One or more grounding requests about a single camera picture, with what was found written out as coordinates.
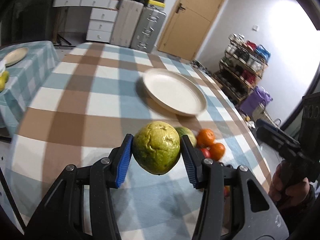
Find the person's right hand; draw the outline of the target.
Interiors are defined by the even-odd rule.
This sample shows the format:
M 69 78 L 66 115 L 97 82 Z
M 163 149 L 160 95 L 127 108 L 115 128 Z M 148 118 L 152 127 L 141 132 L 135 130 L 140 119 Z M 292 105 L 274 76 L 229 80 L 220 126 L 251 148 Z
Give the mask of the person's right hand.
M 293 207 L 301 204 L 307 197 L 310 184 L 307 178 L 304 178 L 296 185 L 292 185 L 285 190 L 285 196 L 287 199 L 282 199 L 282 191 L 284 184 L 280 178 L 281 174 L 284 174 L 284 167 L 287 167 L 287 162 L 282 161 L 276 168 L 276 171 L 272 177 L 272 184 L 268 192 L 269 197 L 273 200 L 278 210 L 282 210 L 288 207 Z

